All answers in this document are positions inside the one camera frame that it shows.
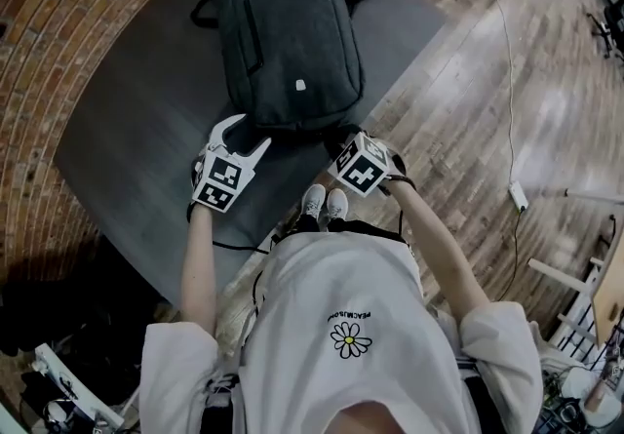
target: backpack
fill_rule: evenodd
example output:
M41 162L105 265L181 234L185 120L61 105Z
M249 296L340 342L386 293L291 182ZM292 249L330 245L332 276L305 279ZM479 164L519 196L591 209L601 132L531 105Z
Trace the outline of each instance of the backpack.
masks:
M200 17L211 1L216 18ZM345 0L201 0L191 19L218 28L229 96L258 128L321 133L338 127L364 93L354 7Z

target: daisy print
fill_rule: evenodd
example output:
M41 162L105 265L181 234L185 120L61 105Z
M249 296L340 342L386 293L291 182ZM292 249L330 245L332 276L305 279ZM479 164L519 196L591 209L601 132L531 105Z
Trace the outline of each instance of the daisy print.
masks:
M372 340L360 334L360 325L353 323L349 325L347 322L340 326L333 326L334 332L330 337L333 338L333 347L340 351L340 358L346 360L351 356L358 357L369 350Z

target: black office chair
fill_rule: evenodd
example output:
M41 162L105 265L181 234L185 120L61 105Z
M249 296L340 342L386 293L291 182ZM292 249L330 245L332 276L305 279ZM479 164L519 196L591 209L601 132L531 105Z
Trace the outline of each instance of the black office chair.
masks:
M615 44L619 53L617 57L624 60L624 0L618 0L615 4L604 7L604 23L599 22L591 13L587 14L596 26L596 30L592 32L595 37L602 37L606 52L605 58L611 56L613 51L612 44Z

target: white cube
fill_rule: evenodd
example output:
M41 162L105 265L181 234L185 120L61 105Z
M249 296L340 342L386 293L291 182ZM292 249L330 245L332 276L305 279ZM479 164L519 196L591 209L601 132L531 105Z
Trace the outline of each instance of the white cube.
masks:
M367 196L388 175L386 148L358 133L330 165L329 173L361 196Z
M222 157L210 150L196 171L193 200L220 212L227 212L255 175L230 155Z

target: shoe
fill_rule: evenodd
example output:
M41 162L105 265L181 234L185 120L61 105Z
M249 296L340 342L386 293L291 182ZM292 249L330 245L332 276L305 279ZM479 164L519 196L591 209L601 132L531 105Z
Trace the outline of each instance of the shoe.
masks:
M325 187L322 184L312 184L301 199L301 215L319 218L325 203Z
M345 219L349 211L349 201L347 195L339 188L334 188L328 196L328 212L330 220Z

